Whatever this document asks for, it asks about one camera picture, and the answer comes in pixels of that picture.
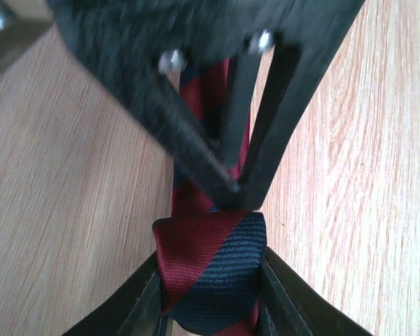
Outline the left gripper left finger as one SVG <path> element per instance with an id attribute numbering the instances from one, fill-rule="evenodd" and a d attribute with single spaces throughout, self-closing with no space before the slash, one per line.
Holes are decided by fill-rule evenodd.
<path id="1" fill-rule="evenodd" d="M 157 255 L 152 254 L 109 299 L 64 334 L 167 335 Z"/>

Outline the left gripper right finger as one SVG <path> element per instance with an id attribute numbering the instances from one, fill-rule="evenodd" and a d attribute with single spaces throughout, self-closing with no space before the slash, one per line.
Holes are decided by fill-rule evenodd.
<path id="1" fill-rule="evenodd" d="M 261 262 L 258 334 L 371 336 L 324 300 L 269 247 Z"/>

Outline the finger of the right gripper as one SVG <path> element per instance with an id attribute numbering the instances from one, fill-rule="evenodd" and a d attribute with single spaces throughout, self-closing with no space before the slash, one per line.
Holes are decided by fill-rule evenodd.
<path id="1" fill-rule="evenodd" d="M 277 44 L 255 119 L 239 189 L 224 209 L 262 205 L 288 142 L 340 44 Z"/>

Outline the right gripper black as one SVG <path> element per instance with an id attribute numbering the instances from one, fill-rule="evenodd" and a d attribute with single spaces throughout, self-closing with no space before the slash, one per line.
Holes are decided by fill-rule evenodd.
<path id="1" fill-rule="evenodd" d="M 347 29 L 360 1 L 49 1 L 69 51 L 128 110 L 180 172 L 219 209 L 238 209 L 239 184 L 216 156 L 217 109 L 226 96 L 228 61 L 267 29 L 283 42 L 320 53 Z M 183 99 L 155 69 L 180 50 L 189 66 Z"/>

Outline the red navy striped tie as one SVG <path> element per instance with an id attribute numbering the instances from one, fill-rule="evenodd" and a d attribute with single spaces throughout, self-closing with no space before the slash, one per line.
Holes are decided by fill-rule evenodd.
<path id="1" fill-rule="evenodd" d="M 217 140 L 233 178 L 240 176 L 249 147 L 259 63 L 257 57 L 236 57 L 205 68 L 189 66 L 180 79 L 180 96 Z M 219 210 L 179 167 L 171 202 L 171 217 L 153 226 L 162 312 L 197 335 L 254 335 L 267 244 L 264 216 Z"/>

